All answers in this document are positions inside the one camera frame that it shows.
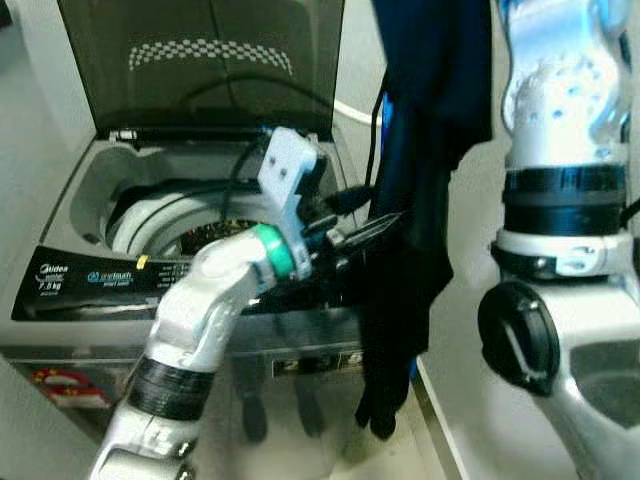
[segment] dark clothing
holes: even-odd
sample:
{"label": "dark clothing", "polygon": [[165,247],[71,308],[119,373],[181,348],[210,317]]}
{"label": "dark clothing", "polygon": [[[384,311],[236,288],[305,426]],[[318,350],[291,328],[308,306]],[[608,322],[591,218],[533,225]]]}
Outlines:
{"label": "dark clothing", "polygon": [[429,307],[453,277],[447,255],[448,182],[475,143],[491,138],[489,0],[373,0],[394,113],[370,216],[407,210],[400,231],[367,252],[361,325],[361,426],[388,438],[427,349]]}

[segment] washing machine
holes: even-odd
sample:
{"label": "washing machine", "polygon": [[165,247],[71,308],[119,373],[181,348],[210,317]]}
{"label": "washing machine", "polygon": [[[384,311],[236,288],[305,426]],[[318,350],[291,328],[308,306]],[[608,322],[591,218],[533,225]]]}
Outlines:
{"label": "washing machine", "polygon": [[[321,194],[357,183],[333,127],[343,2],[59,0],[58,8],[96,135],[50,207],[11,321],[0,326],[0,351],[99,439],[160,298],[190,258],[274,221],[256,180],[265,132],[286,126],[317,144],[329,159]],[[340,221],[355,227],[353,216]],[[351,415],[361,391],[359,320],[357,298],[334,280],[253,299],[214,386],[219,428],[239,432],[236,445],[263,448],[279,432],[280,450],[335,434],[331,425]],[[278,417],[292,411],[293,420]],[[287,422],[297,423],[278,427]],[[320,472],[327,448],[316,447]]]}

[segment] checkered pattern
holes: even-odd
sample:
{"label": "checkered pattern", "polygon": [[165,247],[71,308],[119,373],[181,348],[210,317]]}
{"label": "checkered pattern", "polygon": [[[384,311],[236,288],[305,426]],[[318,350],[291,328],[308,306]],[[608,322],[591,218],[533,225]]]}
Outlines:
{"label": "checkered pattern", "polygon": [[262,45],[206,40],[204,38],[144,43],[132,47],[129,53],[129,70],[133,72],[148,63],[183,58],[224,58],[262,63],[281,68],[289,76],[293,76],[293,66],[286,52]]}

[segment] washing machine lid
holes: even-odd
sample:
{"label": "washing machine lid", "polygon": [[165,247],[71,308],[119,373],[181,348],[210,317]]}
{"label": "washing machine lid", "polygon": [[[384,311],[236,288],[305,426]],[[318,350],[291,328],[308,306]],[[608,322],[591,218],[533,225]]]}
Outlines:
{"label": "washing machine lid", "polygon": [[344,0],[58,3],[99,136],[330,139]]}

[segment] green ring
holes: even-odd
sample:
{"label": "green ring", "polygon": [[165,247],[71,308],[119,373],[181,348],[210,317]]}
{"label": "green ring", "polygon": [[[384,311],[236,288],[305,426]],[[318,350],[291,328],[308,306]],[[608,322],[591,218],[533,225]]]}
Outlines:
{"label": "green ring", "polygon": [[289,278],[289,275],[296,267],[280,231],[272,225],[262,223],[251,227],[251,231],[256,234],[264,245],[276,276],[278,278]]}

